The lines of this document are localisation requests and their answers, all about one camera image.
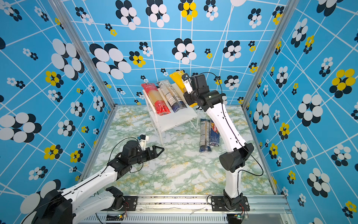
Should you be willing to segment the clear blue spaghetti bag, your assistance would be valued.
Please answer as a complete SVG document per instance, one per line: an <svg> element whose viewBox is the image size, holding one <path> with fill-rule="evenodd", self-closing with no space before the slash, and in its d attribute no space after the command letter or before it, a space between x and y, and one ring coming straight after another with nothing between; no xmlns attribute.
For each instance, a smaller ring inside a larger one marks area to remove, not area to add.
<svg viewBox="0 0 358 224"><path fill-rule="evenodd" d="M177 91L170 84L169 80L159 81L158 86L162 91L163 95L166 97L174 113L186 108L184 101L181 99Z"/></svg>

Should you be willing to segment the yellow spaghetti bag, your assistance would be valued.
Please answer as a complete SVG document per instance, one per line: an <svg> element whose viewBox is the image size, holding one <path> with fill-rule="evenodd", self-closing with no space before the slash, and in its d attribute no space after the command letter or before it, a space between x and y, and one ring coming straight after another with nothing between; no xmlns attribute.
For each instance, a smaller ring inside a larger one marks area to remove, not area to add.
<svg viewBox="0 0 358 224"><path fill-rule="evenodd" d="M173 82L178 86L178 89L180 90L179 95L184 100L184 102L187 104L187 101L184 98L184 93L186 91L184 82L182 80L182 76L184 75L183 70L175 71L174 73L170 74L169 77L173 80Z"/></svg>

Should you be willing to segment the clear dark spaghetti bag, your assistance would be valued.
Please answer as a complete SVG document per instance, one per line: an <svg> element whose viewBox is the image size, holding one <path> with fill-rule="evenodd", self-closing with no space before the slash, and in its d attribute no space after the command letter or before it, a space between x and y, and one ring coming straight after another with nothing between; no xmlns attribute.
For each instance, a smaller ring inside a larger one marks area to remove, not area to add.
<svg viewBox="0 0 358 224"><path fill-rule="evenodd" d="M200 119L200 149L199 152L211 152L210 147L210 120Z"/></svg>

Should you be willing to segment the red spaghetti bag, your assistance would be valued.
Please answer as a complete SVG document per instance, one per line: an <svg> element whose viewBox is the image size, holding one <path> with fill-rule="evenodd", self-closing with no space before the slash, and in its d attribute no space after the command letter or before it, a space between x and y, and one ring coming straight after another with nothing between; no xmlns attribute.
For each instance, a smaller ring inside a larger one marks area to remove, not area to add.
<svg viewBox="0 0 358 224"><path fill-rule="evenodd" d="M144 83L141 86L143 87L145 93L149 97L151 103L154 105L156 113L159 116L167 115L171 113L155 84Z"/></svg>

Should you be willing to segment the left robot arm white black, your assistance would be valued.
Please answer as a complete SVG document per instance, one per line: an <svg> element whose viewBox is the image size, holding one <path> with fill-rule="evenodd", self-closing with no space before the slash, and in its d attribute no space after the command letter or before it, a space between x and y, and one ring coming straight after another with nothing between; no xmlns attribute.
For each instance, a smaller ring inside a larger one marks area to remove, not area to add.
<svg viewBox="0 0 358 224"><path fill-rule="evenodd" d="M158 158L165 149L145 147L145 141L128 141L96 174L67 189L52 189L40 195L39 205L22 221L24 224L78 224L102 210L128 211L124 194L109 184L129 173L135 164Z"/></svg>

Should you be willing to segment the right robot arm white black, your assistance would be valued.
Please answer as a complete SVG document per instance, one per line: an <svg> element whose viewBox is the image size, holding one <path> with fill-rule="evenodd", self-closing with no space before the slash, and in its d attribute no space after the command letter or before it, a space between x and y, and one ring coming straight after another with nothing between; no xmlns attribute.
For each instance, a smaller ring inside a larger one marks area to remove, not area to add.
<svg viewBox="0 0 358 224"><path fill-rule="evenodd" d="M254 146L247 143L237 131L233 121L226 111L223 94L210 91L203 74L189 76L184 74L182 80L185 86L184 98L187 103L197 103L216 125L223 139L226 152L219 160L226 170L226 185L223 190L223 200L228 210L242 208L250 211L247 197L241 190L241 176L246 161L252 155Z"/></svg>

